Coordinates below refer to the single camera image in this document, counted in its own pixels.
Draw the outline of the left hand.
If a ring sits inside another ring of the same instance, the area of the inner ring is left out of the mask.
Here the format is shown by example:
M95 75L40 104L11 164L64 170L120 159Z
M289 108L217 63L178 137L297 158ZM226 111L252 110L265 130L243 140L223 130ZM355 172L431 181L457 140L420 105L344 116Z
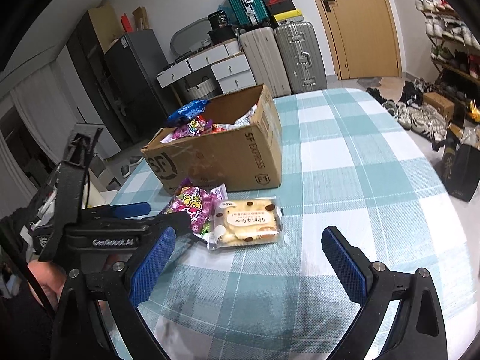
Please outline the left hand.
M53 309L56 310L67 280L65 271L52 262L37 260L32 260L28 264L28 269L37 279Z

